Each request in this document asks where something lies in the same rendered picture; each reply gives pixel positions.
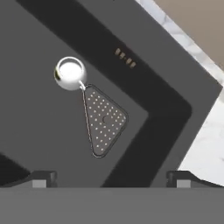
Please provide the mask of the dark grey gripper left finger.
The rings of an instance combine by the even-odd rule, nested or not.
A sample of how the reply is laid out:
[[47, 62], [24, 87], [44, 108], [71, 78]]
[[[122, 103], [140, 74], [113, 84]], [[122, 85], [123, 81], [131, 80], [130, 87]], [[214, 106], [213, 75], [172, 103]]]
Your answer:
[[3, 185], [6, 187], [30, 186], [32, 188], [52, 188], [57, 187], [56, 171], [33, 171], [26, 178]]

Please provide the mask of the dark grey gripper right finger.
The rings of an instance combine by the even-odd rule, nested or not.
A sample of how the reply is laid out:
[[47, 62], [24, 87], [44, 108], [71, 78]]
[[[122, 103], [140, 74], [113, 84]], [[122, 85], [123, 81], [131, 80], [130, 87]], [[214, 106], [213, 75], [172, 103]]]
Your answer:
[[221, 188], [221, 185], [198, 178], [190, 171], [168, 171], [166, 173], [166, 186], [171, 188]]

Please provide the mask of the dark grey sink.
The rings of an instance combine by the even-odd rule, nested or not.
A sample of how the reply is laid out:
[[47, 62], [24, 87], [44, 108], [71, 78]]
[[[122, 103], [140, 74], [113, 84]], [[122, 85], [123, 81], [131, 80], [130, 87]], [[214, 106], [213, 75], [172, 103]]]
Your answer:
[[[82, 92], [54, 79], [66, 56], [128, 113], [105, 157], [90, 149]], [[220, 92], [136, 0], [0, 0], [0, 185], [56, 171], [58, 187], [162, 186]]]

